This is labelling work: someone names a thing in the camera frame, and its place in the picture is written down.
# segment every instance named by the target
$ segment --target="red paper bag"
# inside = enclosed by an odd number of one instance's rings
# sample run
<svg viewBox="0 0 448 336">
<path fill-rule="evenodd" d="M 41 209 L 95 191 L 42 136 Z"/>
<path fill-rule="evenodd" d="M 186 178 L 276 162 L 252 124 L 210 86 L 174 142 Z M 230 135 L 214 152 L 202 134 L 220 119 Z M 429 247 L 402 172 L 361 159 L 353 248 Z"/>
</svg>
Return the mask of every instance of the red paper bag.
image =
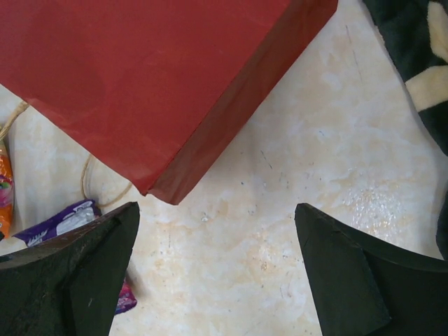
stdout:
<svg viewBox="0 0 448 336">
<path fill-rule="evenodd" d="M 3 0 L 0 83 L 179 203 L 337 0 Z"/>
</svg>

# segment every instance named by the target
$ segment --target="dark green fabric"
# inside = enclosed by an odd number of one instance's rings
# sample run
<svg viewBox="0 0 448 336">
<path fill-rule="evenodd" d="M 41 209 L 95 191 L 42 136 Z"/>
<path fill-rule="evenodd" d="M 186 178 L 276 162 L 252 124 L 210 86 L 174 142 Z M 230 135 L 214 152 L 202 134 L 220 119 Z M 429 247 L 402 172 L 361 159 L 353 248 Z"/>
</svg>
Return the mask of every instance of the dark green fabric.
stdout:
<svg viewBox="0 0 448 336">
<path fill-rule="evenodd" d="M 441 4 L 441 10 L 448 13 L 448 0 L 364 0 L 404 82 L 429 67 L 448 65 L 446 59 L 431 50 L 430 2 Z M 448 101 L 426 108 L 419 115 L 440 149 L 448 155 Z M 442 257 L 448 260 L 448 194 L 437 223 L 436 242 Z"/>
</svg>

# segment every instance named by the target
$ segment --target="beige patch on fabric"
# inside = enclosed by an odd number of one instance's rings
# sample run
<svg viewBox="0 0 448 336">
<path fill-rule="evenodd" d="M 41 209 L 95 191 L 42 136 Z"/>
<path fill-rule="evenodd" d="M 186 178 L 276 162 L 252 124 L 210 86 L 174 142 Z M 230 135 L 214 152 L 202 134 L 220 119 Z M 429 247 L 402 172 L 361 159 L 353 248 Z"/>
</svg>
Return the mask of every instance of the beige patch on fabric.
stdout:
<svg viewBox="0 0 448 336">
<path fill-rule="evenodd" d="M 448 62 L 448 15 L 434 1 L 428 4 L 428 27 L 431 50 Z M 406 82 L 418 112 L 448 100 L 448 66 L 432 66 Z"/>
</svg>

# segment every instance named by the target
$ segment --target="purple package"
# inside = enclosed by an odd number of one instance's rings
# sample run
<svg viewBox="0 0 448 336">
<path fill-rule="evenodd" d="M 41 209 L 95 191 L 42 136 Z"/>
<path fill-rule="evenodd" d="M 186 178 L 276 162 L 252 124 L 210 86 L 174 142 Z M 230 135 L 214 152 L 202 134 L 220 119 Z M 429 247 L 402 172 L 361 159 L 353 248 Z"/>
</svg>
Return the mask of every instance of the purple package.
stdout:
<svg viewBox="0 0 448 336">
<path fill-rule="evenodd" d="M 23 240 L 28 247 L 31 247 L 86 225 L 100 216 L 101 211 L 96 206 L 95 201 L 93 199 L 84 199 L 68 206 L 52 218 L 14 234 L 14 237 Z M 115 308 L 115 314 L 127 312 L 136 305 L 137 300 L 129 285 L 124 281 L 117 307 Z"/>
</svg>

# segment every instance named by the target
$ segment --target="patterned blanket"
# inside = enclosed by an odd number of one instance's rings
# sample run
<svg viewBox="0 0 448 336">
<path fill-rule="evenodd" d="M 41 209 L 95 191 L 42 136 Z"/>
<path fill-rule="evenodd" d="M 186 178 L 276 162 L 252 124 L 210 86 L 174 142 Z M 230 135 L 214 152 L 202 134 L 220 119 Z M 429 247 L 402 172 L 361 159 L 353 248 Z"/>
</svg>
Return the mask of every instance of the patterned blanket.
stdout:
<svg viewBox="0 0 448 336">
<path fill-rule="evenodd" d="M 448 155 L 448 0 L 364 0 L 430 135 Z M 448 194 L 436 242 L 448 260 Z"/>
</svg>

